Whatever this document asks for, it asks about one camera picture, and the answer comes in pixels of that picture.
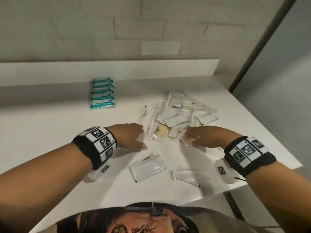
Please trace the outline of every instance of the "person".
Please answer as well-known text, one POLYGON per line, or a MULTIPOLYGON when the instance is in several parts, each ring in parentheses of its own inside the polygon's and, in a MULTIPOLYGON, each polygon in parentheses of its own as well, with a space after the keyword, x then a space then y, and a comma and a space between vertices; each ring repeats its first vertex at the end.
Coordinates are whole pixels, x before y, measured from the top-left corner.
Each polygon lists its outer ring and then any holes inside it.
MULTIPOLYGON (((145 144, 136 140, 142 132, 138 124, 92 127, 71 143, 1 174, 0 232, 29 232, 92 168, 102 165, 117 146, 144 148, 145 144)), ((311 184, 277 162, 270 152, 263 152, 266 147, 262 143, 216 126, 187 127, 185 135, 196 139, 193 146, 222 147, 226 160, 245 177, 285 232, 310 232, 311 184), (247 152, 254 149, 260 153, 259 157, 252 158, 255 153, 241 154, 243 149, 239 145, 243 142, 249 145, 247 152)), ((43 232, 254 233, 266 230, 209 209, 150 202, 77 213, 43 232)))

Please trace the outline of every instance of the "graphic t-shirt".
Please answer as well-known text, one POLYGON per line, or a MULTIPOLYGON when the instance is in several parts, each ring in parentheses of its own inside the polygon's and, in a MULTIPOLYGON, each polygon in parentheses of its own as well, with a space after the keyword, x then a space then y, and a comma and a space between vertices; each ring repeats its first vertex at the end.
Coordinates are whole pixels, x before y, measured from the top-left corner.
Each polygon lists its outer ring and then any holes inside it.
POLYGON ((196 207, 137 203, 65 218, 41 233, 261 233, 261 227, 196 207))

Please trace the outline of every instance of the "stack of wipes packages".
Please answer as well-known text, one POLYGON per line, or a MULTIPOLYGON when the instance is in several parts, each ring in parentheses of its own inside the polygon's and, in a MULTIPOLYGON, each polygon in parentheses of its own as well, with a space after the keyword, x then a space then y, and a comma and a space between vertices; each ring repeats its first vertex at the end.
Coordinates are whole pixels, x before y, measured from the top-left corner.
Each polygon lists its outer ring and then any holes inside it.
POLYGON ((112 78, 94 78, 91 108, 112 109, 115 107, 115 86, 112 78))

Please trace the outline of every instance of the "brick wall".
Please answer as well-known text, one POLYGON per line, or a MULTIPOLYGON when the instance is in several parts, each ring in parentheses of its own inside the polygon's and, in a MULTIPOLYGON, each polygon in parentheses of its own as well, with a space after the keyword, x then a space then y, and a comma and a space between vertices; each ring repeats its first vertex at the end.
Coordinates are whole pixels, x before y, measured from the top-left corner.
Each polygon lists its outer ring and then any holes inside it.
POLYGON ((283 1, 0 0, 0 61, 220 58, 231 82, 283 1))

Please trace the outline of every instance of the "forearm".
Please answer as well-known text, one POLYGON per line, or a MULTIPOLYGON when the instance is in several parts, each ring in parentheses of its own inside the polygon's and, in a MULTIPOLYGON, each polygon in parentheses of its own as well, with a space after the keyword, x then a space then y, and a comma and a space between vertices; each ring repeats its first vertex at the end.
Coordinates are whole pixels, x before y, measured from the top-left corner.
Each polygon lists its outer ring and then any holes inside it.
POLYGON ((92 169, 75 144, 69 143, 0 175, 0 221, 28 232, 92 169))
POLYGON ((246 176, 247 183, 285 232, 311 229, 311 184, 279 162, 246 176))

